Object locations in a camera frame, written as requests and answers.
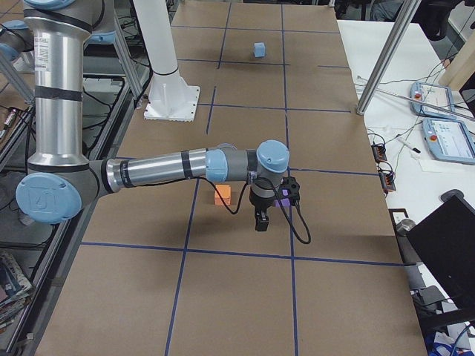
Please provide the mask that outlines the blue foam block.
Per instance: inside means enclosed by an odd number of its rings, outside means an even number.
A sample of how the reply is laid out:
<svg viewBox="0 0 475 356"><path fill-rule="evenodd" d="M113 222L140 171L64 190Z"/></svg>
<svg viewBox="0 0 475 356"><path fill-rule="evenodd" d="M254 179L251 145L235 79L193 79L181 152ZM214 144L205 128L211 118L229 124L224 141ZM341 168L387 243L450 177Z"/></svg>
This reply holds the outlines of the blue foam block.
<svg viewBox="0 0 475 356"><path fill-rule="evenodd" d="M264 42L255 42L253 44L253 55L258 59L266 56L266 45Z"/></svg>

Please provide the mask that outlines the purple foam block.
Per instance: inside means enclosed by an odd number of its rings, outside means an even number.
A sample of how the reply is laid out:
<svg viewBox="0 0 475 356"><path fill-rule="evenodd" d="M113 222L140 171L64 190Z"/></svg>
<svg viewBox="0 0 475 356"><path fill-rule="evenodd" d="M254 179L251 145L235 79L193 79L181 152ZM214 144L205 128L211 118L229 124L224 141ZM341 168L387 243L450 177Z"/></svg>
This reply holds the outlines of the purple foam block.
<svg viewBox="0 0 475 356"><path fill-rule="evenodd" d="M279 189L278 193L275 195L273 205L276 208L280 208L281 206L284 208L290 207L291 202L289 198L289 190L285 188Z"/></svg>

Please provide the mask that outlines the orange foam block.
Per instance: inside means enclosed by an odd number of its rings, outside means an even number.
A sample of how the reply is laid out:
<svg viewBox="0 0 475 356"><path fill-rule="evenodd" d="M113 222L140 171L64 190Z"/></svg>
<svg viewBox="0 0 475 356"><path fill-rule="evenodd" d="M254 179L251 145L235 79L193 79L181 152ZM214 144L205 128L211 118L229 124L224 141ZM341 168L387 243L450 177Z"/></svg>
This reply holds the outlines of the orange foam block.
<svg viewBox="0 0 475 356"><path fill-rule="evenodd" d="M230 185L218 184L214 191L215 205L231 205L232 203L232 187Z"/></svg>

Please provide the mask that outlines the lower orange connector box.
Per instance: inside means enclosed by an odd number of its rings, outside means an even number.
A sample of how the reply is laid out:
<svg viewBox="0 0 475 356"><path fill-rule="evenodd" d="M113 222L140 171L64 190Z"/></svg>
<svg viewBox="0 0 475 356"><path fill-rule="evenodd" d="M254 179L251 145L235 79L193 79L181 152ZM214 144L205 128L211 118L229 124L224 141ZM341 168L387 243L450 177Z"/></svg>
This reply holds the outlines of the lower orange connector box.
<svg viewBox="0 0 475 356"><path fill-rule="evenodd" d="M379 169L379 179L385 194L396 191L395 174L393 171Z"/></svg>

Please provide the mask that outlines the orange connector box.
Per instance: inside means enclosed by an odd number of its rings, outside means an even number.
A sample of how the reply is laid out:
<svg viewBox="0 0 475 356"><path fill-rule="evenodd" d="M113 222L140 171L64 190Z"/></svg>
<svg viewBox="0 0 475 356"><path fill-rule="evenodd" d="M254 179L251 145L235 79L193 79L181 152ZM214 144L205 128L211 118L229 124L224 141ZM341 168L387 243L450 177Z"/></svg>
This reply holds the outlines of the orange connector box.
<svg viewBox="0 0 475 356"><path fill-rule="evenodd" d="M372 144L371 148L372 148L373 157L376 163L387 161L385 144L383 143Z"/></svg>
<svg viewBox="0 0 475 356"><path fill-rule="evenodd" d="M379 169L379 179L385 194L396 191L395 174L393 171Z"/></svg>

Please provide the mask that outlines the upper orange connector box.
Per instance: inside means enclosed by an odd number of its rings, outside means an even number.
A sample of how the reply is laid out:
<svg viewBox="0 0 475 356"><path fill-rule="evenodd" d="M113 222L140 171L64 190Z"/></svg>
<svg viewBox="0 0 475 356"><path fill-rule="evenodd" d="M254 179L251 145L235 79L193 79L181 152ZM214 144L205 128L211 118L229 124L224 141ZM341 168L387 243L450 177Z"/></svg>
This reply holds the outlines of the upper orange connector box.
<svg viewBox="0 0 475 356"><path fill-rule="evenodd" d="M371 148L372 148L373 157L376 163L387 161L385 144L383 143L372 144Z"/></svg>

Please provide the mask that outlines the black marker pen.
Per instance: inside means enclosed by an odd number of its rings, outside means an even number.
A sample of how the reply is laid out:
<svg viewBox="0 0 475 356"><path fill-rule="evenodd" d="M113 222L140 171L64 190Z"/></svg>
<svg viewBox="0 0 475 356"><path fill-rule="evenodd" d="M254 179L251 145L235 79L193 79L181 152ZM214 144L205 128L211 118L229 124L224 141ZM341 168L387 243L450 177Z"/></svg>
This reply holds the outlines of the black marker pen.
<svg viewBox="0 0 475 356"><path fill-rule="evenodd" d="M411 151L417 153L417 154L420 154L421 151L414 145L412 145L411 143L409 143L406 139L404 139L402 136L398 136L396 138L400 143L403 144L403 146L405 146L406 148L409 148Z"/></svg>

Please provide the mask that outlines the black monitor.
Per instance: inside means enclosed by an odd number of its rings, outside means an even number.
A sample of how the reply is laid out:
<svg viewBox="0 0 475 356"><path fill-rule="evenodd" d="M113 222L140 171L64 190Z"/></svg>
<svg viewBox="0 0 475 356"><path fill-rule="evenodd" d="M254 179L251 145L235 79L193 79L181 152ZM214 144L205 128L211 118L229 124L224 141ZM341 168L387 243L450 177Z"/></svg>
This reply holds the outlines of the black monitor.
<svg viewBox="0 0 475 356"><path fill-rule="evenodd" d="M473 307L474 208L452 196L409 230L407 238L457 307Z"/></svg>

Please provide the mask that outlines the white side table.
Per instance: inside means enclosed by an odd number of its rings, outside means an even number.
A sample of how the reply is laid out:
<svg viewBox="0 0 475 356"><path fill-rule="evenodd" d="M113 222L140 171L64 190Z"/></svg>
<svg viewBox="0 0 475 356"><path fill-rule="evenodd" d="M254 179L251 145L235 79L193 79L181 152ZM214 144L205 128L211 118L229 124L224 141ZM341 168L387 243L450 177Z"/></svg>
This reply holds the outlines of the white side table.
<svg viewBox="0 0 475 356"><path fill-rule="evenodd" d="M363 79L369 79L392 26L389 22L338 20L358 98L363 91ZM410 24L379 89L409 97L414 81L438 83L443 73L442 60L420 26ZM474 165L434 160L426 147L421 124L413 127L420 120L408 101L379 91L364 114L367 128L384 137L388 162L396 172L396 192L387 195L388 208L404 208L409 218L419 223L442 204L440 196L451 189L463 192L474 208ZM420 154L398 139L391 141L411 127L412 131L403 136Z"/></svg>

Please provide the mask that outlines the lower teach pendant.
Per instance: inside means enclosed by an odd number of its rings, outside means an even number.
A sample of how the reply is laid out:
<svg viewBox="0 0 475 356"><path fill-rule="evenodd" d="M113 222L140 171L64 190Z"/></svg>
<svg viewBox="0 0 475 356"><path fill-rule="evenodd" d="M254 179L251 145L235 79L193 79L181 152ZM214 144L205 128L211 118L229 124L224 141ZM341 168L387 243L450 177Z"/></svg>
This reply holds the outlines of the lower teach pendant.
<svg viewBox="0 0 475 356"><path fill-rule="evenodd" d="M435 159L474 165L474 141L464 122L425 118L422 120L422 131L427 147Z"/></svg>

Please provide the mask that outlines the teach pendant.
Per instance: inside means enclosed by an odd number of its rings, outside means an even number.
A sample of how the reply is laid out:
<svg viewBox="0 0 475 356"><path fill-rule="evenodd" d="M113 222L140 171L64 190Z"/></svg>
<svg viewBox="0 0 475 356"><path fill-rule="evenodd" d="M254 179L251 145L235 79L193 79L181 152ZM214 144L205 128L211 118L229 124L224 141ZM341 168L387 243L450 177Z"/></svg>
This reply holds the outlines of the teach pendant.
<svg viewBox="0 0 475 356"><path fill-rule="evenodd" d="M410 87L412 111L424 117L455 119L454 100L449 87L427 82L415 82Z"/></svg>
<svg viewBox="0 0 475 356"><path fill-rule="evenodd" d="M474 141L464 122L425 118L422 120L422 131L427 147L435 159L474 165Z"/></svg>

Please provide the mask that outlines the upper teach pendant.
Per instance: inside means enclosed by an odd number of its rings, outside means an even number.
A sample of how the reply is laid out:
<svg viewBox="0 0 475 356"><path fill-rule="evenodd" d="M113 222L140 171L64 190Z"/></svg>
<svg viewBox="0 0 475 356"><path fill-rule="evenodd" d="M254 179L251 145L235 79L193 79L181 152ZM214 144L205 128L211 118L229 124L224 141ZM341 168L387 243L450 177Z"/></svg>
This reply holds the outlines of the upper teach pendant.
<svg viewBox="0 0 475 356"><path fill-rule="evenodd" d="M412 111L424 117L455 119L454 100L449 87L427 82L415 82L410 87Z"/></svg>

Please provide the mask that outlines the stack of magazines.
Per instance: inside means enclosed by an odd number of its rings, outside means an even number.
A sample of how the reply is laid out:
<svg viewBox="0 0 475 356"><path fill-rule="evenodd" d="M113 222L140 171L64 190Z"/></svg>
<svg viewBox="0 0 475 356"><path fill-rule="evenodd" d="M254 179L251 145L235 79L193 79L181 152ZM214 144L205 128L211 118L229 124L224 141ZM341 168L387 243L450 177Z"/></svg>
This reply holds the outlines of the stack of magazines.
<svg viewBox="0 0 475 356"><path fill-rule="evenodd" d="M15 257L1 250L1 323L18 314L30 301L32 283Z"/></svg>

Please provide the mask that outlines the white pedestal column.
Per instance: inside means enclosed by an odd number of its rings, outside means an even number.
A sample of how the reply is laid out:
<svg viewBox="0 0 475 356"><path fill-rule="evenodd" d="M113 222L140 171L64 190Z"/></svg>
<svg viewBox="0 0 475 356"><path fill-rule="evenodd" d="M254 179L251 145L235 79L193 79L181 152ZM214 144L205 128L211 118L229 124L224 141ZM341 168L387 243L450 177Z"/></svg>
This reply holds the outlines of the white pedestal column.
<svg viewBox="0 0 475 356"><path fill-rule="evenodd" d="M193 121L200 88L180 75L166 2L135 0L133 5L153 74L144 117Z"/></svg>

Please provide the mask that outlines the aluminium frame post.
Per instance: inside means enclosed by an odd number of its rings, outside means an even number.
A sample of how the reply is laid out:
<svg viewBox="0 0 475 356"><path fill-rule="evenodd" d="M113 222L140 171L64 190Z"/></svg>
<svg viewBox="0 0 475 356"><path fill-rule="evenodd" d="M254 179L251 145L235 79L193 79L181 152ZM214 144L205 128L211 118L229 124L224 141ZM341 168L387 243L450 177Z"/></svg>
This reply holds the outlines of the aluminium frame post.
<svg viewBox="0 0 475 356"><path fill-rule="evenodd" d="M370 77L367 80L358 104L356 105L356 113L358 115L364 115L365 111L367 110L376 92L376 89L381 83L391 59L393 58L393 55L395 54L402 38L404 37L407 27L411 23L411 20L413 19L420 3L420 1L413 0L404 1L402 4L394 25L387 37L386 42L384 43Z"/></svg>

